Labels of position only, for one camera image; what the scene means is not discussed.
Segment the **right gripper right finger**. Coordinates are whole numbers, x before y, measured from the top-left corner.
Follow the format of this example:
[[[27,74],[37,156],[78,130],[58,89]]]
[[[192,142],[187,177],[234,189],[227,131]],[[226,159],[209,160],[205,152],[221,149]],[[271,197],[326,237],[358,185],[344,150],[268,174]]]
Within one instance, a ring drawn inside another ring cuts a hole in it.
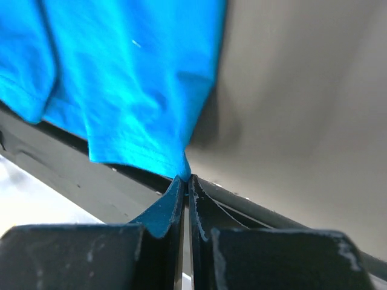
[[[194,289],[372,289],[357,248],[330,230],[247,228],[191,176]]]

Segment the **blue t shirt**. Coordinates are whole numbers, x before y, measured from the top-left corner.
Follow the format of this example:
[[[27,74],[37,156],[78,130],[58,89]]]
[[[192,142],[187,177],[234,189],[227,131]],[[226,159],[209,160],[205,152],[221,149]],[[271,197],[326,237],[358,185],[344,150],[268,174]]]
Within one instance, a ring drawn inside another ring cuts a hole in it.
[[[190,177],[226,1],[2,1],[1,101],[88,142],[96,163]]]

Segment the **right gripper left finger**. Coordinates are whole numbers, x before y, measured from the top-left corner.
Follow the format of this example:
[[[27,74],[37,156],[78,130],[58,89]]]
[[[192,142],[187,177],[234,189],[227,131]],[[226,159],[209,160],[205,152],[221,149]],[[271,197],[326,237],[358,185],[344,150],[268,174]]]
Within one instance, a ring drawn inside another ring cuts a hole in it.
[[[185,183],[126,224],[13,227],[1,237],[2,289],[180,289]]]

